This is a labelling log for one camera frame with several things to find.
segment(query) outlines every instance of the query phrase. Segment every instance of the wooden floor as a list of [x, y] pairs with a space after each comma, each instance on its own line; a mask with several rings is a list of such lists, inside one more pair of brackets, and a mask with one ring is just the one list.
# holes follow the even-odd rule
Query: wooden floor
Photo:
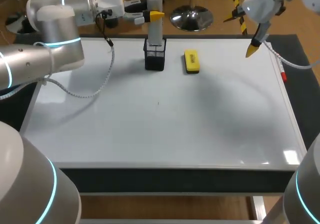
[[[9, 14], [19, 10], [16, 0], [2, 0], [0, 11], [0, 31], [9, 43], [15, 36], [6, 32], [4, 21]], [[188, 4], [188, 0], [165, 0], [164, 34], [209, 35], [241, 34], [238, 20], [223, 23], [234, 9], [231, 0], [197, 0], [198, 6], [208, 8], [214, 15], [211, 27], [200, 32], [185, 32], [173, 27], [169, 21], [172, 10]], [[286, 3], [287, 10], [272, 19], [270, 34], [296, 34], [311, 63], [319, 59], [320, 17], [307, 10], [302, 0]], [[254, 34], [257, 25], [245, 17], [248, 33]], [[96, 33], [94, 25], [80, 28], [81, 33]], [[147, 26], [136, 27], [120, 22], [107, 33], [146, 34]], [[0, 37], [0, 44], [7, 42]], [[320, 65], [313, 69], [320, 82]], [[252, 218], [248, 198], [243, 196], [82, 196], [83, 218], [107, 219], [225, 219], [248, 220]], [[265, 197], [265, 207], [272, 208], [278, 197]]]

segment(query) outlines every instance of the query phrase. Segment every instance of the stool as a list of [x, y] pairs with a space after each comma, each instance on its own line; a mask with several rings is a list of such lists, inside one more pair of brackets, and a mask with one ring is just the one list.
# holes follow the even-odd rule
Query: stool
[[212, 13], [196, 5], [196, 0], [190, 0], [189, 5], [175, 9], [170, 16], [171, 23], [184, 31], [197, 32], [207, 29], [214, 22]]

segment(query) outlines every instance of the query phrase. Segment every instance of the cable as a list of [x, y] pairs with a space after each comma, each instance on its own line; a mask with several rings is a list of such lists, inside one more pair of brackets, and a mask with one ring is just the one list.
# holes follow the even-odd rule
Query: cable
[[[103, 10], [103, 11], [100, 11], [96, 16], [95, 16], [95, 25], [98, 27], [99, 31], [102, 33], [103, 35], [103, 38], [105, 39], [105, 41], [109, 44], [110, 47], [113, 47], [114, 46], [114, 43], [112, 42], [112, 40], [110, 38], [108, 38], [105, 34], [105, 20], [107, 18], [107, 16], [109, 15], [108, 11], [106, 10]], [[102, 20], [103, 20], [103, 29], [101, 29], [99, 23], [98, 23], [98, 17], [99, 16], [102, 16]]]
[[47, 46], [45, 43], [43, 42], [35, 42], [33, 45], [36, 46], [37, 44], [41, 44], [42, 46], [46, 47], [49, 51], [49, 54], [50, 54], [50, 58], [51, 58], [51, 68], [50, 68], [50, 73], [48, 75], [48, 77], [44, 77], [44, 78], [39, 78], [39, 79], [36, 79], [36, 80], [33, 80], [33, 81], [30, 81], [30, 82], [27, 82], [25, 84], [22, 84], [20, 85], [19, 87], [17, 87], [16, 89], [10, 91], [9, 93], [5, 94], [5, 95], [0, 95], [0, 101], [1, 100], [4, 100], [4, 99], [7, 99], [7, 98], [10, 98], [12, 97], [13, 95], [17, 94], [18, 92], [20, 92], [24, 87], [26, 87], [27, 85], [31, 84], [31, 83], [36, 83], [36, 82], [41, 82], [42, 85], [46, 85], [47, 82], [49, 83], [53, 83], [55, 85], [57, 85], [59, 88], [61, 88], [64, 92], [66, 92], [67, 94], [73, 96], [73, 97], [76, 97], [76, 98], [81, 98], [81, 99], [87, 99], [87, 98], [93, 98], [95, 97], [96, 95], [98, 95], [102, 90], [103, 88], [105, 88], [105, 86], [107, 85], [108, 81], [109, 81], [109, 77], [111, 75], [111, 70], [112, 70], [112, 67], [114, 65], [114, 62], [115, 62], [115, 48], [114, 48], [114, 43], [112, 42], [111, 39], [109, 39], [108, 37], [106, 37], [105, 35], [105, 28], [103, 28], [103, 30], [101, 30], [101, 27], [98, 25], [98, 22], [97, 22], [97, 19], [98, 19], [98, 16], [100, 14], [102, 14], [104, 11], [98, 13], [95, 17], [95, 23], [98, 27], [98, 29], [102, 32], [103, 34], [103, 38], [107, 41], [107, 43], [110, 45], [110, 48], [111, 48], [111, 63], [110, 63], [110, 66], [109, 66], [109, 69], [108, 69], [108, 72], [105, 76], [105, 79], [104, 79], [104, 82], [103, 84], [100, 86], [100, 88], [93, 94], [91, 95], [79, 95], [79, 94], [76, 94], [76, 93], [73, 93], [71, 91], [69, 91], [65, 86], [63, 86], [60, 82], [58, 82], [57, 80], [54, 80], [54, 79], [51, 79], [51, 75], [53, 73], [53, 70], [55, 69], [55, 59], [54, 59], [54, 56], [52, 54], [52, 50], [49, 46]]
[[296, 68], [296, 69], [300, 69], [300, 70], [307, 70], [307, 69], [311, 69], [314, 66], [318, 65], [320, 63], [320, 60], [317, 60], [315, 63], [310, 64], [310, 65], [297, 65], [294, 64], [286, 59], [284, 59], [279, 53], [277, 53], [275, 50], [273, 50], [273, 48], [271, 47], [271, 45], [269, 45], [266, 41], [263, 42], [263, 44], [266, 46], [266, 48], [268, 48], [268, 50], [274, 54], [277, 58], [279, 58], [283, 63], [287, 64], [290, 67]]
[[31, 83], [37, 83], [37, 82], [42, 82], [43, 85], [45, 85], [47, 82], [49, 83], [53, 83], [56, 84], [59, 88], [61, 88], [64, 92], [66, 92], [67, 94], [76, 97], [76, 98], [81, 98], [81, 99], [86, 99], [86, 98], [93, 98], [96, 95], [98, 95], [103, 88], [105, 88], [105, 86], [107, 85], [108, 81], [109, 81], [109, 77], [111, 75], [111, 69], [114, 65], [115, 62], [115, 48], [112, 46], [111, 47], [111, 53], [112, 53], [112, 58], [111, 58], [111, 63], [110, 63], [110, 67], [108, 69], [108, 72], [105, 76], [104, 82], [101, 85], [101, 87], [93, 94], [90, 95], [79, 95], [76, 93], [73, 93], [71, 91], [69, 91], [65, 86], [63, 86], [60, 82], [58, 82], [57, 80], [51, 79], [49, 77], [44, 77], [44, 78], [39, 78], [30, 82], [27, 82], [25, 84], [20, 85], [19, 87], [17, 87], [16, 89], [14, 89], [13, 91], [10, 91], [9, 93], [5, 94], [5, 95], [0, 95], [0, 100], [4, 100], [7, 98], [12, 97], [13, 95], [17, 94], [18, 92], [20, 92], [24, 87], [26, 87], [27, 85], [31, 84]]

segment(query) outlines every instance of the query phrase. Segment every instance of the red marker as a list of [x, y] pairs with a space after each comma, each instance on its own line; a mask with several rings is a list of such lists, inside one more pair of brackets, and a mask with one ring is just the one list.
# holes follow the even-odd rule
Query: red marker
[[281, 74], [281, 78], [282, 78], [282, 81], [284, 83], [287, 82], [287, 75], [285, 73], [285, 69], [284, 69], [284, 66], [282, 65], [282, 62], [280, 60], [276, 60], [276, 63], [278, 65], [278, 68], [279, 68], [279, 71], [280, 71], [280, 74]]

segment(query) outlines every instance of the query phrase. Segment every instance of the black mesh pen holder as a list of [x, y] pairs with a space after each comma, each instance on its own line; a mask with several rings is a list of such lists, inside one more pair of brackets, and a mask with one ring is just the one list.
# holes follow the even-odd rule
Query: black mesh pen holder
[[148, 39], [144, 40], [144, 67], [146, 70], [160, 71], [165, 69], [167, 39], [162, 40], [162, 45], [150, 45]]

